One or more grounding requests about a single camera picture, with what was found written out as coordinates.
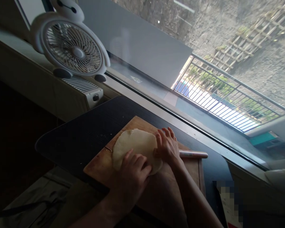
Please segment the window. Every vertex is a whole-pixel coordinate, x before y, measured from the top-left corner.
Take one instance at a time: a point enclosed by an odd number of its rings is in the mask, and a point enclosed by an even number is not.
[[[79,5],[125,83],[247,159],[285,168],[285,1]]]

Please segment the fan center hub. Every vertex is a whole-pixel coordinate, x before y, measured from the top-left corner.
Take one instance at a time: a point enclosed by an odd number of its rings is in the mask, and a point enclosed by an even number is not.
[[[82,59],[85,57],[85,53],[83,52],[83,50],[81,50],[79,47],[72,47],[72,53],[74,56],[76,56],[79,59]]]

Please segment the fan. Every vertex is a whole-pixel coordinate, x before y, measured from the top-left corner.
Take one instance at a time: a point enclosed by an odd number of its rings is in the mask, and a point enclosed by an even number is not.
[[[51,0],[57,12],[37,16],[30,30],[33,48],[55,66],[59,78],[94,76],[99,82],[110,66],[107,51],[98,37],[83,23],[84,14],[72,0]]]

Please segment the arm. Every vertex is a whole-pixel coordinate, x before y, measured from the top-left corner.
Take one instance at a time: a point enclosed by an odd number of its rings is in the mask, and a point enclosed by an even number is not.
[[[85,216],[69,228],[114,227],[125,215],[130,213],[148,184],[152,167],[145,166],[147,158],[140,154],[125,157],[108,195]]]
[[[180,158],[178,143],[172,129],[158,130],[155,136],[157,141],[155,156],[161,157],[173,171],[180,189],[188,226],[223,227]]]

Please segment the wooden cutting board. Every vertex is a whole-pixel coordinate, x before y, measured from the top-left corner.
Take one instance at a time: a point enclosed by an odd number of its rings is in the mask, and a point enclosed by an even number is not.
[[[114,182],[117,171],[113,169],[112,149],[125,130],[138,128],[154,133],[157,128],[140,117],[135,116],[84,168],[90,177],[110,188]],[[189,150],[179,143],[179,149]],[[205,183],[201,159],[183,158],[185,166],[195,183],[205,195]],[[137,206],[155,216],[170,227],[187,227],[186,214],[181,200],[173,172],[168,164],[163,163],[162,169],[150,177]]]

